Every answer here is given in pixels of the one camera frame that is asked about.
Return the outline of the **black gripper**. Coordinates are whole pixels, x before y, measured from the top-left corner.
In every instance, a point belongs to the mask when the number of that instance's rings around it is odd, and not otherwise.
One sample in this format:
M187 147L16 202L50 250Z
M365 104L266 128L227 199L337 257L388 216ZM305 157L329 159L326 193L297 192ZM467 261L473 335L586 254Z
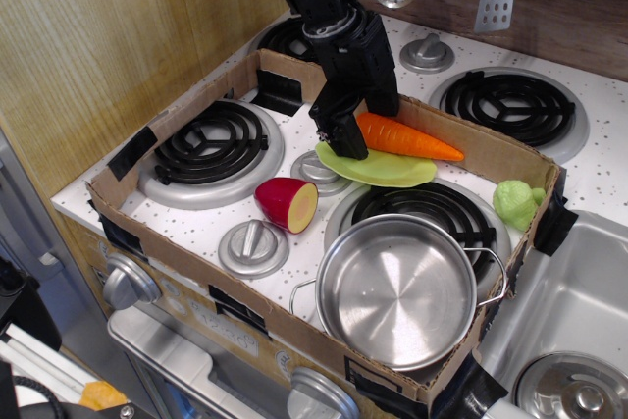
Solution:
M310 27L307 38L333 93L318 97L310 111L318 134L336 155L364 160L367 146L346 100L364 99L369 112L383 117L396 117L399 111L393 53L383 20L375 12L353 10L343 23Z

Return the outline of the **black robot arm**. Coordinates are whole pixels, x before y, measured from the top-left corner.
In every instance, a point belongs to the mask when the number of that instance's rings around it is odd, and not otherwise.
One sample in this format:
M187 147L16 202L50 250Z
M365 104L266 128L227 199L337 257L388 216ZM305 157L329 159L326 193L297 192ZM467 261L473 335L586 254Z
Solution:
M367 145L354 111L360 103L394 117L399 98L393 53L381 16L358 0L286 0L326 83L310 109L317 133L340 157L363 160Z

